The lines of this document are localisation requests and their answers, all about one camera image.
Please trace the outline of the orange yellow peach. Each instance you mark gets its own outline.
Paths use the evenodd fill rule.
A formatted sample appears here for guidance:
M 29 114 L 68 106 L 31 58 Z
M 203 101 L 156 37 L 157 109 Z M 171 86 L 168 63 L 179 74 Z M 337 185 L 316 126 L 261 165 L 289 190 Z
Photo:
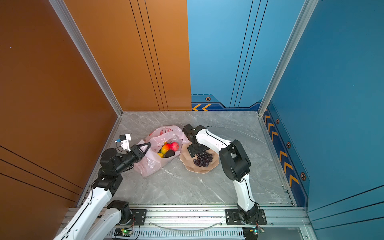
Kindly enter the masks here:
M 161 153 L 165 155 L 171 149 L 171 144 L 165 144 L 161 148 Z

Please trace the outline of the dark purple grape bunch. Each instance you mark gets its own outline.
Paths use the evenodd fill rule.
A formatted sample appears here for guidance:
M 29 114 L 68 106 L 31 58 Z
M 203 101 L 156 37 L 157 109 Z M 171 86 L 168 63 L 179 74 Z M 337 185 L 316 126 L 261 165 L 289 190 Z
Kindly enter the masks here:
M 208 152 L 199 152 L 193 159 L 195 166 L 197 167 L 208 167 L 209 164 L 213 161 L 213 154 Z

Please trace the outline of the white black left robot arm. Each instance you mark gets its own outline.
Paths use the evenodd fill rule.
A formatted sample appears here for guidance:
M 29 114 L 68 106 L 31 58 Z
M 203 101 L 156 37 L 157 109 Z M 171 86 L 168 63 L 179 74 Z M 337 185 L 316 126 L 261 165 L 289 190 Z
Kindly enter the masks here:
M 101 155 L 101 170 L 93 182 L 91 192 L 74 217 L 55 237 L 56 240 L 102 240 L 118 224 L 134 222 L 130 205 L 125 201 L 111 201 L 123 177 L 141 161 L 151 143 L 134 145 L 126 153 L 109 148 Z

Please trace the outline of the dark avocado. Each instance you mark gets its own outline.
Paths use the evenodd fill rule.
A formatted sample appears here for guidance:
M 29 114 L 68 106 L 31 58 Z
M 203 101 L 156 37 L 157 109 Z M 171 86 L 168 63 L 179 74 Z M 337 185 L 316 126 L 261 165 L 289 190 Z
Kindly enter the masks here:
M 175 155 L 175 152 L 173 150 L 168 150 L 165 154 L 164 154 L 164 158 L 170 158 L 170 157 L 173 157 Z

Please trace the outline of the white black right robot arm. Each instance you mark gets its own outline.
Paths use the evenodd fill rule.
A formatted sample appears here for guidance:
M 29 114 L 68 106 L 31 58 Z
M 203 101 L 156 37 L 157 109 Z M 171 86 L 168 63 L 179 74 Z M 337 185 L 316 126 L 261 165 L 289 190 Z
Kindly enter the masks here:
M 218 154 L 223 172 L 234 183 L 240 220 L 247 225 L 258 222 L 261 208 L 252 195 L 251 161 L 241 142 L 222 139 L 201 125 L 185 125 L 183 133 L 191 142 L 187 151 L 196 167 L 207 168 L 213 163 L 214 157 L 209 150 Z

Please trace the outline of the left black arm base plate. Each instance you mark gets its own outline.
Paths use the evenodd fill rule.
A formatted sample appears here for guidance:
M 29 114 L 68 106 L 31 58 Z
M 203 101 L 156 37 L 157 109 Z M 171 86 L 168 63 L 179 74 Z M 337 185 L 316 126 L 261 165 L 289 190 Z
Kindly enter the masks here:
M 131 218 L 126 223 L 126 225 L 143 226 L 145 224 L 146 217 L 147 217 L 147 209 L 130 209 L 130 211 L 131 211 Z

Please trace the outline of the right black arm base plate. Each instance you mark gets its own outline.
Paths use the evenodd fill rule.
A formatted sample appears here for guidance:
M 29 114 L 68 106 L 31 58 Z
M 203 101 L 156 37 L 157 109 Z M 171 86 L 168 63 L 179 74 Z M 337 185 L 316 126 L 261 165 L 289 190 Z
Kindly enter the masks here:
M 267 225 L 267 218 L 263 209 L 253 209 L 244 212 L 239 209 L 226 209 L 225 210 L 226 224 L 229 226 L 234 225 Z

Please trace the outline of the red apple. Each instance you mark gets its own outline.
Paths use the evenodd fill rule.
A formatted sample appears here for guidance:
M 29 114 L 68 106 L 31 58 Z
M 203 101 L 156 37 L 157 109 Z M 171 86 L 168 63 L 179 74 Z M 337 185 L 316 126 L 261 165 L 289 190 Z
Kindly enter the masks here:
M 179 144 L 177 142 L 173 142 L 170 144 L 170 150 L 176 152 L 179 150 Z

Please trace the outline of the pink printed plastic bag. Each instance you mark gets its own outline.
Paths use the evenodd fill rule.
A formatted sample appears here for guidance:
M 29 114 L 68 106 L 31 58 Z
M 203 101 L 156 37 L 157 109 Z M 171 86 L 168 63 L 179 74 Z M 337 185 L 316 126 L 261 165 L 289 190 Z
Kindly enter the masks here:
M 161 158 L 158 153 L 161 153 L 162 146 L 173 142 L 179 144 L 179 150 L 175 152 L 173 157 Z M 177 126 L 162 126 L 154 130 L 144 140 L 139 141 L 139 144 L 143 143 L 151 143 L 152 146 L 142 160 L 134 164 L 134 170 L 140 173 L 142 177 L 148 177 L 178 157 L 182 153 L 183 144 L 189 143 L 189 140 L 181 128 Z

